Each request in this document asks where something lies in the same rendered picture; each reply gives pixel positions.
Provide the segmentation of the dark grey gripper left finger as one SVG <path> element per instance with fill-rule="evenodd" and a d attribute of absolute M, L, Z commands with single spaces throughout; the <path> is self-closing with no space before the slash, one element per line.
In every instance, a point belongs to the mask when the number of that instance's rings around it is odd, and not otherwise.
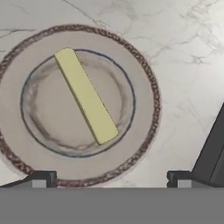
<path fill-rule="evenodd" d="M 57 185 L 56 180 L 56 171 L 34 171 L 23 179 L 1 185 L 1 188 L 55 188 Z"/>

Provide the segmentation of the dark grey angular block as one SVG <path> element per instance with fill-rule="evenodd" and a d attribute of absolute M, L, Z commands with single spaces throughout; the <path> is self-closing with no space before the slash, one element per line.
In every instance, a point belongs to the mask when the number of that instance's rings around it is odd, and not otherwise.
<path fill-rule="evenodd" d="M 192 172 L 201 179 L 224 186 L 224 103 Z"/>

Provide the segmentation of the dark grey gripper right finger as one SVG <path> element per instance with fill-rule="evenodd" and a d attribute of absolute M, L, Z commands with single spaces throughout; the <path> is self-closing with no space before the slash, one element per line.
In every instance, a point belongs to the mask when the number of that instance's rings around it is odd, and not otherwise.
<path fill-rule="evenodd" d="M 224 188 L 224 185 L 197 178 L 191 171 L 168 171 L 166 177 L 168 188 Z"/>

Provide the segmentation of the white plate with brown rim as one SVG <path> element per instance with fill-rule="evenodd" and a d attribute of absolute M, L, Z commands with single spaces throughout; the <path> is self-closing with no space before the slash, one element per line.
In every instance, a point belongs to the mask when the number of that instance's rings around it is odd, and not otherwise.
<path fill-rule="evenodd" d="M 99 145 L 54 54 L 73 48 L 111 114 L 118 136 Z M 123 38 L 84 24 L 31 35 L 0 62 L 0 157 L 15 172 L 54 170 L 64 187 L 96 186 L 144 156 L 161 114 L 158 83 L 144 56 Z"/>

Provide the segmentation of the yellow butter stick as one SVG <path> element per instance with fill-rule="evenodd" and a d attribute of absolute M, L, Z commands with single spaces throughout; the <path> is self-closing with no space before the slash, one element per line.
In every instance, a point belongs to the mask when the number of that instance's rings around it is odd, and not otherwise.
<path fill-rule="evenodd" d="M 94 140 L 98 144 L 105 144 L 115 138 L 118 129 L 74 49 L 61 49 L 54 54 L 54 58 Z"/>

